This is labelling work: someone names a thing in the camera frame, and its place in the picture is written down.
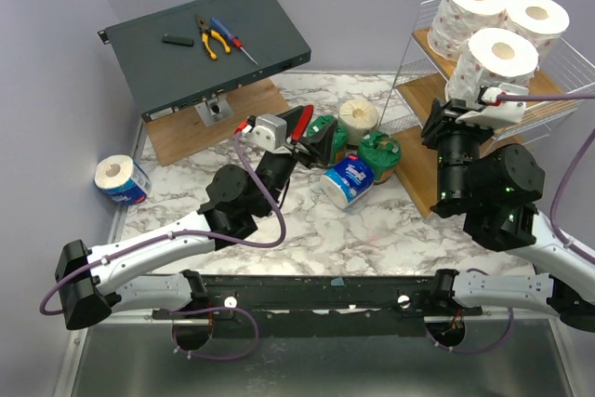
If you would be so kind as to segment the floral roll back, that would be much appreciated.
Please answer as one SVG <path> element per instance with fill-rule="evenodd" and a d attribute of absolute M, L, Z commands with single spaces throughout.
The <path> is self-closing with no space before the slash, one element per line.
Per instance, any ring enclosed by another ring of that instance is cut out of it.
<path fill-rule="evenodd" d="M 464 45 L 445 88 L 445 100 L 471 104 L 482 86 L 508 83 L 528 87 L 537 70 L 536 47 L 524 37 L 501 28 L 484 28 Z"/>

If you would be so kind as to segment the floral roll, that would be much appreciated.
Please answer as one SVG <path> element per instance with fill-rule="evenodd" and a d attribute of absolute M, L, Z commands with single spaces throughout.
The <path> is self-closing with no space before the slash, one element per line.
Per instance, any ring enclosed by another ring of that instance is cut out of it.
<path fill-rule="evenodd" d="M 499 27 L 508 0 L 442 0 L 427 41 L 446 60 L 457 60 L 470 37 L 483 28 Z"/>
<path fill-rule="evenodd" d="M 531 42 L 542 64 L 568 29 L 570 17 L 553 0 L 508 0 L 503 25 Z"/>
<path fill-rule="evenodd" d="M 482 86 L 508 83 L 528 87 L 537 70 L 536 47 L 524 37 L 501 28 L 484 28 L 464 45 L 445 88 L 445 100 L 471 104 Z"/>

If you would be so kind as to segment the floral roll front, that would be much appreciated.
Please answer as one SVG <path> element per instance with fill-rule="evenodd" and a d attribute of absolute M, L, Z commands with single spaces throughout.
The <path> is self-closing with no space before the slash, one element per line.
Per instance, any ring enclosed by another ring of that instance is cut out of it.
<path fill-rule="evenodd" d="M 542 64 L 568 29 L 570 17 L 553 0 L 508 0 L 503 25 L 531 42 Z"/>

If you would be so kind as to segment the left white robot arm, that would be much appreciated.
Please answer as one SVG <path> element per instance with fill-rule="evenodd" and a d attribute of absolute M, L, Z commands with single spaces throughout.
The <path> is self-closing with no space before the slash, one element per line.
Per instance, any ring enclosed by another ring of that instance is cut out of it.
<path fill-rule="evenodd" d="M 332 158 L 337 120 L 315 134 L 305 132 L 313 108 L 297 106 L 280 114 L 247 117 L 235 130 L 233 146 L 241 163 L 220 168 L 206 188 L 207 203 L 187 216 L 128 240 L 87 247 L 66 244 L 54 273 L 55 284 L 39 311 L 59 297 L 67 329 L 89 328 L 120 311 L 164 310 L 187 318 L 205 310 L 206 292 L 198 276 L 182 272 L 156 276 L 154 270 L 184 258 L 230 245 L 273 248 L 286 237 L 281 208 L 296 165 L 326 165 Z M 275 215 L 278 237 L 266 244 L 250 240 L 257 218 Z"/>

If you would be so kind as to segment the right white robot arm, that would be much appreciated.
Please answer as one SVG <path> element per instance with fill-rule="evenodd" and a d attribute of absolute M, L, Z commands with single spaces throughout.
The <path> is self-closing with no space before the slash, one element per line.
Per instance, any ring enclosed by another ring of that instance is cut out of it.
<path fill-rule="evenodd" d="M 464 101 L 435 99 L 421 131 L 423 145 L 437 153 L 437 202 L 441 218 L 464 216 L 464 232 L 481 247 L 523 258 L 542 269 L 524 276 L 455 272 L 432 287 L 430 308 L 495 306 L 538 311 L 584 332 L 594 330 L 594 251 L 571 248 L 536 207 L 545 172 L 525 146 L 511 143 L 485 156 L 489 127 L 463 123 Z"/>

